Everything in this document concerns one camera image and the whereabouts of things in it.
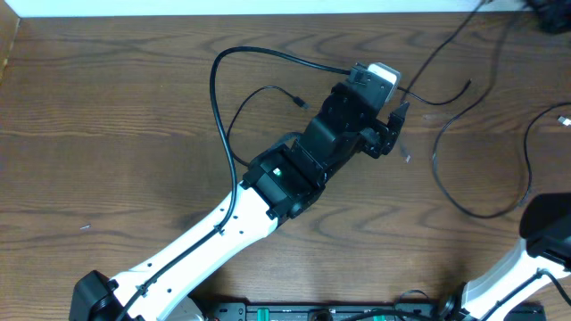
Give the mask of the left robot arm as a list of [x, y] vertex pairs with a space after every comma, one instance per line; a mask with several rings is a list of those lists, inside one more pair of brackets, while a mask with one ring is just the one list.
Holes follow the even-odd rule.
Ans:
[[327, 181], [356, 153], [388, 154], [401, 132], [407, 102], [389, 115], [384, 86], [337, 84], [292, 145], [279, 144], [250, 162], [233, 191], [166, 248], [109, 278], [93, 270], [73, 289], [69, 319], [202, 320], [189, 293], [229, 259], [307, 210]]

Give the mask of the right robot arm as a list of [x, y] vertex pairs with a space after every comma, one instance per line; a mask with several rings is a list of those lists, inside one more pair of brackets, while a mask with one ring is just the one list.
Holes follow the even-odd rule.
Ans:
[[[534, 123], [546, 113], [570, 105], [570, 102], [554, 104], [529, 123], [523, 139], [527, 186], [521, 199], [514, 202], [512, 208], [490, 215], [477, 214], [462, 206], [448, 192], [438, 175], [440, 140], [455, 121], [475, 109], [494, 89], [503, 44], [509, 30], [526, 7], [527, 4], [524, 4], [522, 9], [516, 11], [497, 40], [492, 52], [489, 82], [482, 95], [448, 120], [434, 140], [431, 159], [434, 181], [445, 198], [471, 218], [500, 218], [525, 201], [533, 183], [527, 144], [529, 132]], [[537, 195], [522, 216], [519, 233], [514, 247], [505, 256], [483, 275], [462, 284], [444, 302], [439, 312], [439, 320], [504, 320], [513, 308], [549, 283], [556, 286], [563, 300], [570, 306], [570, 297], [559, 282], [559, 279], [570, 276], [570, 193]]]

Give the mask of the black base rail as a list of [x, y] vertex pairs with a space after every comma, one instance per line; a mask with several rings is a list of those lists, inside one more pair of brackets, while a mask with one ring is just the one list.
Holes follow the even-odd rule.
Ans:
[[394, 302], [250, 302], [246, 298], [193, 297], [206, 320], [282, 321], [344, 320], [373, 310], [406, 312], [431, 317], [438, 308], [435, 300], [418, 290], [402, 294]]

